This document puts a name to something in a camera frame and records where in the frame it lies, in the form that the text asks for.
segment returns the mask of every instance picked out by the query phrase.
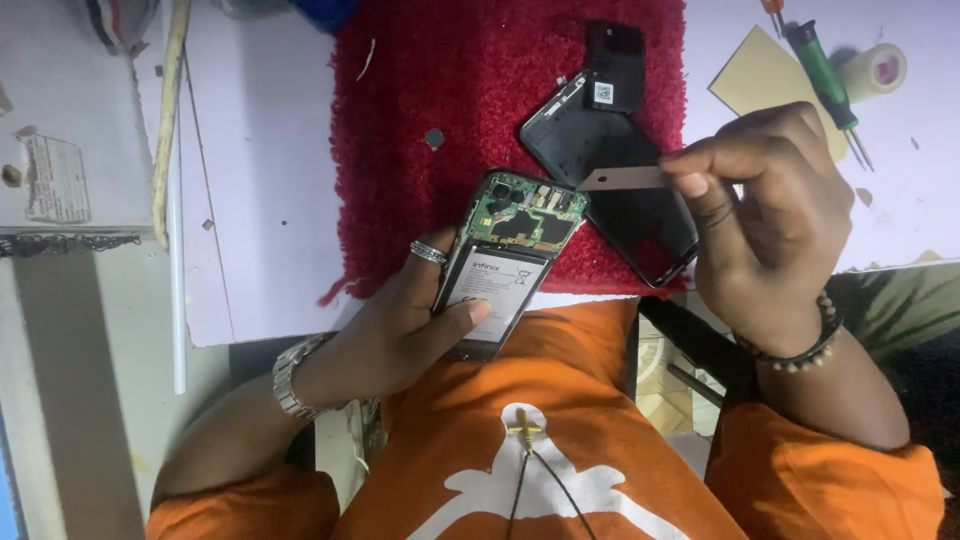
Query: masking tape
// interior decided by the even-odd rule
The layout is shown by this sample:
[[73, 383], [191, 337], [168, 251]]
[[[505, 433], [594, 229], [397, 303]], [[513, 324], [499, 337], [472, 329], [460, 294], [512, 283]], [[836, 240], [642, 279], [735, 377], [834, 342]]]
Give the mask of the masking tape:
[[864, 51], [837, 70], [851, 103], [889, 94], [906, 79], [906, 56], [897, 45], [880, 43]]

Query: red mat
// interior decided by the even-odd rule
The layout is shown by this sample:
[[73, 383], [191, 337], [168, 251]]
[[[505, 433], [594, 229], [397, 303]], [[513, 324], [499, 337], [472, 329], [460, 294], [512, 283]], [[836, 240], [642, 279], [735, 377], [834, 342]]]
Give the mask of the red mat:
[[[636, 122], [664, 151], [681, 148], [683, 0], [362, 2], [337, 35], [331, 142], [348, 292], [373, 294], [424, 231], [457, 225], [488, 168], [549, 178], [516, 130], [584, 63], [586, 21], [639, 27], [646, 102]], [[376, 39], [370, 65], [360, 80]], [[438, 128], [436, 151], [423, 140]], [[651, 289], [592, 226], [564, 249], [540, 290], [668, 295]]]

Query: hand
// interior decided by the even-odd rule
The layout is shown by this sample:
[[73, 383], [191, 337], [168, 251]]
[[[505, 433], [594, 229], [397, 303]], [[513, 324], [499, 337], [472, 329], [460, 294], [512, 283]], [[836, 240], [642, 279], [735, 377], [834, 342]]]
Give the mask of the hand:
[[[420, 241], [447, 253], [454, 234], [447, 228]], [[404, 390], [490, 315], [490, 304], [471, 300], [433, 317], [440, 271], [440, 264], [410, 254], [347, 326], [298, 368], [300, 399], [321, 407]]]
[[[752, 112], [660, 167], [697, 224], [695, 278], [707, 307], [769, 355], [812, 347], [817, 294], [847, 243], [853, 205], [813, 106]], [[744, 184], [742, 201], [731, 181]]]

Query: silver ring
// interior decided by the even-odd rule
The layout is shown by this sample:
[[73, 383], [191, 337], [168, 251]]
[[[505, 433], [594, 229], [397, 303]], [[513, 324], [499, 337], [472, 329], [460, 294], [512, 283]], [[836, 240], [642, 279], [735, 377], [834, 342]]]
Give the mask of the silver ring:
[[436, 262], [441, 266], [446, 264], [446, 255], [444, 255], [444, 252], [431, 248], [419, 240], [414, 240], [410, 243], [410, 251], [418, 257], [423, 257], [430, 262]]

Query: qr code sticker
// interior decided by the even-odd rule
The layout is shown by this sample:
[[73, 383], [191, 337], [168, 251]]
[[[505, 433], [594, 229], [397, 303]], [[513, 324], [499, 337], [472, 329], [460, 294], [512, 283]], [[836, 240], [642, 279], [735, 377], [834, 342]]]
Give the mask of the qr code sticker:
[[593, 83], [593, 101], [613, 105], [613, 85]]

